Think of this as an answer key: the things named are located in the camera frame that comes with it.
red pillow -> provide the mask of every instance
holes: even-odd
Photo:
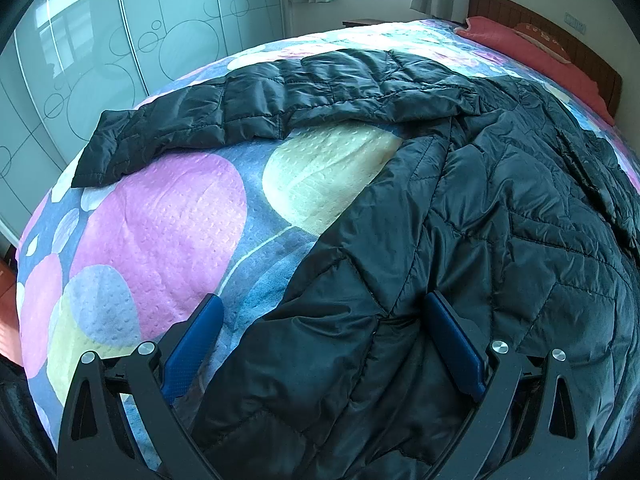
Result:
[[[529,41],[529,43],[533,43],[536,47],[544,50],[560,63],[571,63],[571,58],[564,48],[562,48],[562,45],[558,43],[558,40],[548,32],[545,32],[530,23],[518,23],[513,27],[513,31],[521,38]]]
[[[512,28],[500,23],[482,16],[468,18],[466,22],[468,28],[458,28],[457,35],[497,50],[546,75],[574,94],[611,126],[615,126],[607,105],[598,93],[597,83],[577,66],[560,63],[542,49],[518,36]]]

silver bolt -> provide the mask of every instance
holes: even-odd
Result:
[[[506,354],[509,351],[509,345],[504,341],[494,341],[491,343],[491,348],[494,349],[494,352],[498,354]]]
[[[554,349],[551,355],[558,361],[564,361],[566,359],[566,354],[559,348]]]
[[[93,352],[85,352],[84,354],[82,354],[82,357],[80,358],[80,360],[86,365],[89,364],[94,359],[95,359],[95,354]]]
[[[156,345],[155,344],[153,344],[151,341],[146,341],[146,342],[142,343],[142,345],[140,345],[138,347],[138,353],[140,355],[149,355],[155,349],[156,349]]]

wooden headboard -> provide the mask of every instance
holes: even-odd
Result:
[[[609,113],[615,117],[620,104],[622,77],[598,54],[564,28],[511,0],[469,0],[469,17],[484,16],[507,27],[531,23],[553,35],[566,50],[574,65],[598,84]]]

bedspread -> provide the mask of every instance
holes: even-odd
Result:
[[[452,30],[447,22],[425,20],[270,43],[196,70],[145,102],[257,62],[341,48],[400,50],[463,75],[538,81],[581,127],[612,144],[640,190],[638,162],[614,129],[549,79]],[[79,154],[44,197],[18,248],[24,365],[52,441],[83,352],[95,349],[105,358],[158,340],[215,292],[225,304],[222,332],[176,405],[190,424],[206,384],[244,330],[278,304],[318,236],[410,136],[408,128],[347,122],[297,129],[284,141],[172,152],[116,184],[72,189]],[[130,397],[125,407],[145,458],[156,466]]]

black quilted jacket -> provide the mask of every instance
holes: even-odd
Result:
[[[216,373],[197,444],[225,480],[422,478],[471,409],[420,323],[437,288],[487,343],[566,352],[595,476],[639,391],[640,208],[607,142],[536,83],[397,52],[250,66],[105,112],[74,185],[346,119],[412,121],[414,136]]]

